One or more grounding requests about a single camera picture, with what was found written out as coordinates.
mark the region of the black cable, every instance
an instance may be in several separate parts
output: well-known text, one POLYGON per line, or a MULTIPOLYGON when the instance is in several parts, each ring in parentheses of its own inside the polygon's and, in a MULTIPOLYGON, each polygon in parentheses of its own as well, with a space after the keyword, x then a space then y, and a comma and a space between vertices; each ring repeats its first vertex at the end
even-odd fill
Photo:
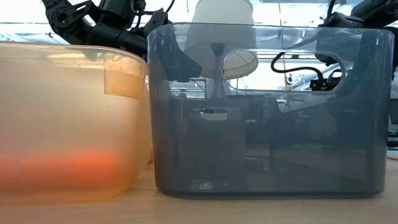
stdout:
MULTIPOLYGON (((175 0, 172 0, 172 2, 170 3, 169 7, 166 9, 166 12, 169 12, 171 10, 171 8, 174 5, 175 0)), ((143 15, 148 15, 151 16, 153 15, 155 12, 154 11, 142 11, 142 12, 137 12, 137 16, 143 16, 143 15)))
POLYGON ((137 31, 137 29, 139 28, 139 25, 141 24, 141 16, 138 16, 138 20, 137 20, 137 24, 134 28, 134 31, 137 31))
POLYGON ((276 73, 287 73, 287 72, 296 72, 296 71, 301 71, 301 70, 311 70, 317 73, 318 75, 318 80, 320 82, 323 81, 323 74, 321 71, 319 71, 319 69, 313 68, 313 67, 297 67, 297 68, 291 68, 291 69, 286 69, 286 70, 278 70, 275 68, 275 63, 276 61, 278 61, 278 59, 281 58, 281 56, 283 56, 286 52, 281 52, 279 53, 274 59, 272 59, 271 62, 271 69, 272 71, 276 72, 276 73))
POLYGON ((331 16, 331 12, 333 10, 333 7, 335 6, 336 0, 331 0, 328 6, 328 13, 326 14, 326 19, 329 19, 331 16))
POLYGON ((336 72, 341 72, 341 69, 334 69, 333 71, 332 71, 332 73, 330 74, 330 76, 331 77, 333 77, 333 75, 336 73, 336 72))
POLYGON ((166 9, 166 12, 169 12, 171 10, 171 8, 174 5, 175 0, 172 0, 172 2, 170 3, 169 7, 166 9))

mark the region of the lamp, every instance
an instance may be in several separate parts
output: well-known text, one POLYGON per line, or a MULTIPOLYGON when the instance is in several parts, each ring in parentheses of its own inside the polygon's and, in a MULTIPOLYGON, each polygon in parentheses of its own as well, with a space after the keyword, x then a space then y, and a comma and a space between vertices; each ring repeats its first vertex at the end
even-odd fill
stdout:
MULTIPOLYGON (((249 0, 199 0, 192 22, 254 25, 252 14, 253 6, 249 0)), ((233 45, 236 40, 255 44, 254 29, 247 26, 245 32, 233 30, 234 26, 197 24, 191 25, 188 30, 184 52, 202 66, 202 77, 214 79, 212 98, 226 97, 224 80, 245 77, 255 71, 258 65, 257 53, 238 50, 233 45)))

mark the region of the white lampshade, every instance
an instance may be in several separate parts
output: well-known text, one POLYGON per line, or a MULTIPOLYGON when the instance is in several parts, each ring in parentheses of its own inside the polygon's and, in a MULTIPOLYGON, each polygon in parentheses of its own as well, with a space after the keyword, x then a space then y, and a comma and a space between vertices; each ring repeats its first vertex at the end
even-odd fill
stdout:
MULTIPOLYGON (((249 0, 199 0, 193 16, 193 23, 246 24, 254 25, 253 6, 249 0)), ((203 67, 201 76, 213 78, 215 56, 211 44, 226 44, 224 50, 224 77, 227 80, 241 78, 256 70, 256 52, 237 50, 237 40, 250 41, 255 45, 254 29, 234 33, 231 26, 213 29, 215 26, 192 26, 189 28, 184 52, 203 67)))

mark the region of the orange object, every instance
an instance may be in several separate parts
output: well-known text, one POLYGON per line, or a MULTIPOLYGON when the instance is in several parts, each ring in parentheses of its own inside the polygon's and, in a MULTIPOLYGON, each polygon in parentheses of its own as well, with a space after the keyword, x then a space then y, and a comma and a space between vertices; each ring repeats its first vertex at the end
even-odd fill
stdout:
POLYGON ((127 190, 152 154, 145 61, 105 47, 0 50, 0 203, 127 190))

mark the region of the wooden table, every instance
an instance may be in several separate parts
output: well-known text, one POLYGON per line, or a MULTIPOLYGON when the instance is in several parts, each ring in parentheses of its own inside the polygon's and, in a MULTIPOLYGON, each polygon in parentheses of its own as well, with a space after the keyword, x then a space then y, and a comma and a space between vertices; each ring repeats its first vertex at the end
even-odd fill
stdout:
POLYGON ((386 191, 354 200, 185 200, 163 195, 145 170, 135 188, 108 202, 0 206, 0 224, 397 224, 398 161, 387 162, 386 191))

